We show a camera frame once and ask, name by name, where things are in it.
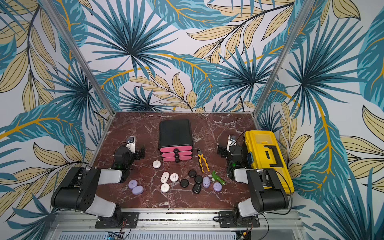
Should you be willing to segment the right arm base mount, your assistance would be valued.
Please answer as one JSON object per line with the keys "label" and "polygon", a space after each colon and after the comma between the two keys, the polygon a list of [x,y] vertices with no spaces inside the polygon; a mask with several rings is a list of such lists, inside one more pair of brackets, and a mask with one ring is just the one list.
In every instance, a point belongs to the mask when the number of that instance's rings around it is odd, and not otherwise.
{"label": "right arm base mount", "polygon": [[218,216],[214,217],[221,228],[258,228],[260,227],[259,219],[250,216],[242,217],[240,214],[235,214],[234,211],[221,211]]}

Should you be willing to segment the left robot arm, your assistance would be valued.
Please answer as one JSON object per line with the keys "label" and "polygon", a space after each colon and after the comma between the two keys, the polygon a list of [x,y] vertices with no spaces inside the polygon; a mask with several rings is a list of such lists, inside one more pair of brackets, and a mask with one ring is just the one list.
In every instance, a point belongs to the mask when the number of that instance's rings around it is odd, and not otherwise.
{"label": "left robot arm", "polygon": [[110,169],[71,168],[54,191],[51,206],[85,212],[104,219],[120,220],[121,208],[118,204],[97,196],[98,186],[125,182],[134,161],[144,157],[144,147],[134,153],[126,146],[119,146],[115,150],[115,161]]}

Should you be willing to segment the purple round earphone case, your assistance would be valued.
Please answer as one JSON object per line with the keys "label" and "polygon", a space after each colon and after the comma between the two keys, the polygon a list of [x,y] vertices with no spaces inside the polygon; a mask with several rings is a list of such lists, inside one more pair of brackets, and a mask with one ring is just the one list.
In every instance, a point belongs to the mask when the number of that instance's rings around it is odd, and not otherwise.
{"label": "purple round earphone case", "polygon": [[137,180],[131,180],[129,181],[129,184],[128,184],[129,188],[132,190],[134,188],[136,188],[138,186],[138,182]]}
{"label": "purple round earphone case", "polygon": [[222,186],[221,183],[215,182],[213,184],[213,189],[214,189],[215,192],[221,192],[222,189],[223,189],[223,186]]}

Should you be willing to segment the black drawer cabinet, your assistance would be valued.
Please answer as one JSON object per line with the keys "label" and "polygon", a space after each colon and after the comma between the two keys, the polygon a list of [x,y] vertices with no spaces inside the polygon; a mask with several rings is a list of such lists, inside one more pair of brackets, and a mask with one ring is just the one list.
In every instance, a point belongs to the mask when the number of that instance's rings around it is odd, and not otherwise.
{"label": "black drawer cabinet", "polygon": [[191,123],[187,119],[159,123],[159,149],[193,146]]}

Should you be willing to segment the purple oval earphone case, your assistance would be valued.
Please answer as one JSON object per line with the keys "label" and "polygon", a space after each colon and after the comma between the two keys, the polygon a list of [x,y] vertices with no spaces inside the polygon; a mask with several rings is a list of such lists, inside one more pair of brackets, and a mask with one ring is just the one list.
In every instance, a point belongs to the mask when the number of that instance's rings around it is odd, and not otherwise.
{"label": "purple oval earphone case", "polygon": [[203,187],[204,188],[209,188],[211,184],[211,180],[209,177],[204,177],[203,178]]}
{"label": "purple oval earphone case", "polygon": [[137,196],[140,195],[144,192],[144,187],[143,186],[136,186],[132,189],[132,193]]}

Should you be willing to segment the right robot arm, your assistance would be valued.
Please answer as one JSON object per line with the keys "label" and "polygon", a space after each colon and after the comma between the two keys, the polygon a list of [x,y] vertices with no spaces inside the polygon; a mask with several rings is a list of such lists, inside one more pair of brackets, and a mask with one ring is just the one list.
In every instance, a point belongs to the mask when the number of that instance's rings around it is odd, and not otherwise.
{"label": "right robot arm", "polygon": [[252,169],[243,166],[244,160],[252,154],[244,154],[243,148],[232,145],[229,148],[218,146],[218,154],[226,158],[228,177],[238,183],[248,185],[250,197],[235,205],[232,218],[234,221],[245,220],[268,211],[287,209],[290,205],[288,195],[273,167],[282,167],[278,149],[274,145],[263,145],[266,157],[271,158],[270,151],[276,160],[275,164],[264,169]]}

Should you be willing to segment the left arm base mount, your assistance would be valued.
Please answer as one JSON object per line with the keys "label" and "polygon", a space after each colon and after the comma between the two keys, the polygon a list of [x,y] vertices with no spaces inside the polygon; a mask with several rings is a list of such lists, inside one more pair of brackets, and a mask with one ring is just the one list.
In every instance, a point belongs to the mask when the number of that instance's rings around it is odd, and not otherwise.
{"label": "left arm base mount", "polygon": [[96,229],[135,229],[137,227],[139,212],[122,212],[110,218],[98,217]]}

